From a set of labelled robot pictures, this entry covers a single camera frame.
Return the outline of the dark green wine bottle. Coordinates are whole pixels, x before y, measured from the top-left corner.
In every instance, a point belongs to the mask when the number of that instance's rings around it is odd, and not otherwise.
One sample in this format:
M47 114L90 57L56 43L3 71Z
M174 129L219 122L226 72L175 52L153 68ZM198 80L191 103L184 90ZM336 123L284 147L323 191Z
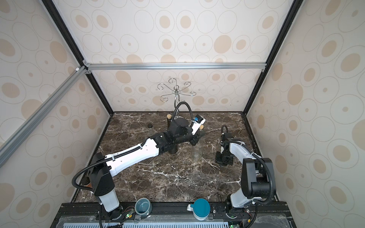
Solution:
M171 114L167 114L166 116L166 120L167 120L167 134L169 136L169 150L168 153L170 154L176 154L178 152L178 146L174 143L174 136L170 131L170 125L172 123L172 115Z

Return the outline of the clear glass bottle cork stopper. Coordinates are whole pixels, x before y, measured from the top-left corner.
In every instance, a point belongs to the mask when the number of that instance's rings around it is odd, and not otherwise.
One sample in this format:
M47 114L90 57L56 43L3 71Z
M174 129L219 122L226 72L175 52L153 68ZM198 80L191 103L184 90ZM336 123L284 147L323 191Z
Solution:
M202 154L204 149L204 139L203 137L199 140L196 146L192 146L192 161L193 163L199 163L202 160Z

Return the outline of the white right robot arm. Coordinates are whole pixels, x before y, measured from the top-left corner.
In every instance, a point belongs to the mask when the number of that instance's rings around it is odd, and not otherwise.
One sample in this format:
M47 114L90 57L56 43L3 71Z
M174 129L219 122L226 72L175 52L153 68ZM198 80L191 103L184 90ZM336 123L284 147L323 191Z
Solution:
M217 164L233 165L235 157L242 164L240 189L227 197L226 211L271 202L276 193L271 159L257 155L244 142L227 132L221 134L220 145L221 150L215 156Z

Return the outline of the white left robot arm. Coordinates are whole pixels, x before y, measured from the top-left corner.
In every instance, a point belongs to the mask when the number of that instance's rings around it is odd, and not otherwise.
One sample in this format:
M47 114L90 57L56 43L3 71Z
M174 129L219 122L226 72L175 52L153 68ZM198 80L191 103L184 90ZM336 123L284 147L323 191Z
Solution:
M178 152L178 145L181 143L189 142L192 146L195 146L203 136L201 130L205 121L200 115L196 115L191 123L179 117L171 121L166 132L156 133L145 139L143 143L106 156L98 153L88 177L92 192L105 211L112 212L120 206L113 181L114 176L145 159L166 152L175 154Z

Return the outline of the clear bottle black cap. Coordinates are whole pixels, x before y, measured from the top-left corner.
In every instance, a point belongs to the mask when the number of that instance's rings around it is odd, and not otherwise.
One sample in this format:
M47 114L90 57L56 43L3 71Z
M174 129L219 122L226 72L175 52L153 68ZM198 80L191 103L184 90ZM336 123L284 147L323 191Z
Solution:
M147 128L148 128L148 137L153 136L154 134L156 134L156 131L154 130L153 124L152 123L148 123L147 124Z

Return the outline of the chrome glass rack stand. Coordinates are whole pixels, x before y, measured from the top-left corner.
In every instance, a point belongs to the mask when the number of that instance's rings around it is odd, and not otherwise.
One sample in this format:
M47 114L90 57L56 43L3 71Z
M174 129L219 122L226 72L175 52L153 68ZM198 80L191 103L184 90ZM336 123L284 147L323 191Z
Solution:
M157 85L157 89L158 90L165 90L168 89L169 90L169 94L165 94L165 95L161 95L160 96L160 101L163 103L166 103L169 100L169 96L174 96L174 108L177 107L177 105L182 102L183 100L181 99L181 96L188 96L188 97L194 97L196 96L196 92L192 91L189 93L184 93L184 90L188 89L191 87L192 83L190 81L186 81L183 84L183 87L180 88L180 86L178 85L177 82L177 78L170 78L168 80L168 83L173 85L173 88L170 88L167 84L165 83L159 83Z

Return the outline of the teal lid white container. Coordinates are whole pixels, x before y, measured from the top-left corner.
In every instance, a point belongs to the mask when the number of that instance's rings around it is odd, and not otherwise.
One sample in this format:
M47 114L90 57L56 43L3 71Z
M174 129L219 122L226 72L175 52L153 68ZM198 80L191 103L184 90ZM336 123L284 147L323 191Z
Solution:
M187 211L191 211L197 220L203 221L208 218L211 206L207 200L197 199L193 204L188 204Z

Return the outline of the grey teal cup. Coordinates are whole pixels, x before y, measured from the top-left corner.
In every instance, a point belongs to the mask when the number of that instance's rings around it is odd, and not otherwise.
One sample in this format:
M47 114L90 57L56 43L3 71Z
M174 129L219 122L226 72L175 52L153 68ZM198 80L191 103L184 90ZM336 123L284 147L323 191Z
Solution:
M152 209L153 205L147 198L140 198L135 203L135 212L142 217L149 216L152 212Z

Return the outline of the horizontal aluminium rail back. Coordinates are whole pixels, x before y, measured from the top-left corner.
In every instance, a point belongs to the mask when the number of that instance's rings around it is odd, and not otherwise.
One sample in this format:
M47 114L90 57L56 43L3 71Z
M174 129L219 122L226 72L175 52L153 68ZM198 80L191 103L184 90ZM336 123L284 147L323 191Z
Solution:
M265 62L87 64L90 70L265 69Z

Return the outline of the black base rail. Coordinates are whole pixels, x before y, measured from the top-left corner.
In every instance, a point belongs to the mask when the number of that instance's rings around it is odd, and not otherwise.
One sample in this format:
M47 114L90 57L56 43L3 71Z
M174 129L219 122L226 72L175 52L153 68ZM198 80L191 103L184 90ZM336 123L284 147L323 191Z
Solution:
M294 228L295 222L285 202L226 211L222 202L210 204L210 214L197 220L188 211L188 202L153 202L151 215L141 216L133 203L121 204L121 215L112 218L98 203L62 204L53 228Z

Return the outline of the aluminium rail left side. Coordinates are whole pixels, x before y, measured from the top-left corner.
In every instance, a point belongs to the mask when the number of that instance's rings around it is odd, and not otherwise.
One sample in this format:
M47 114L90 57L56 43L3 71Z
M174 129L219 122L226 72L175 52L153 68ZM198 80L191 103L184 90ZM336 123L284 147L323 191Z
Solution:
M24 122L1 148L1 166L16 152L40 122L49 114L70 88L86 73L86 67L80 66L65 80L59 88Z

